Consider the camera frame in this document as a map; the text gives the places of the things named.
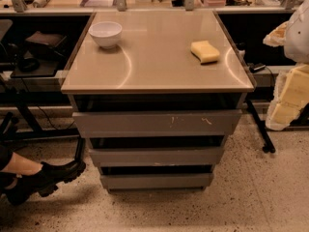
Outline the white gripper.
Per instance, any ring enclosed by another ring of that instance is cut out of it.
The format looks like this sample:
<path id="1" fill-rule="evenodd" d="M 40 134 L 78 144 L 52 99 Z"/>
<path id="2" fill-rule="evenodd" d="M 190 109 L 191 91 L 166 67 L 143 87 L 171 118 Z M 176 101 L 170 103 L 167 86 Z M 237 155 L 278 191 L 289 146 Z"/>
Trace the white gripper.
<path id="1" fill-rule="evenodd" d="M 272 101 L 267 110 L 266 126 L 282 131 L 299 117 L 300 111 L 309 103 L 309 65 L 298 64 L 289 70 L 279 89 L 278 102 Z"/>

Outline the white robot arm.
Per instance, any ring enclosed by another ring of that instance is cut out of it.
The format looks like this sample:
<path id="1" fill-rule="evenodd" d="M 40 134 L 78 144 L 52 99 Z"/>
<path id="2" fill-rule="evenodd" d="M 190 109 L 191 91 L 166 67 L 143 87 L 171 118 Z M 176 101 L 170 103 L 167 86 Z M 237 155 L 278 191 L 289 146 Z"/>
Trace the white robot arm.
<path id="1" fill-rule="evenodd" d="M 309 0 L 305 0 L 290 19 L 263 39 L 268 46 L 283 46 L 284 55 L 296 65 L 281 72 L 275 81 L 274 98 L 270 102 L 266 126 L 281 131 L 297 119 L 309 103 Z"/>

